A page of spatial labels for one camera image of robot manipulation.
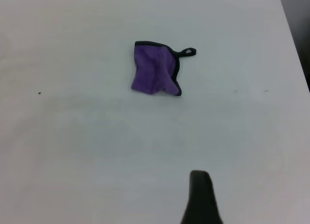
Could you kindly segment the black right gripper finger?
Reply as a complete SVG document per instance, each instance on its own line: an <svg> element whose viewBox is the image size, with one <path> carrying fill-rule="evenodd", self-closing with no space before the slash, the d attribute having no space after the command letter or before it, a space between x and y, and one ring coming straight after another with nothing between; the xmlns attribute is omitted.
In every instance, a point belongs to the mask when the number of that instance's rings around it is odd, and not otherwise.
<svg viewBox="0 0 310 224"><path fill-rule="evenodd" d="M206 171L193 170L189 177L189 198L182 224L223 224L214 187Z"/></svg>

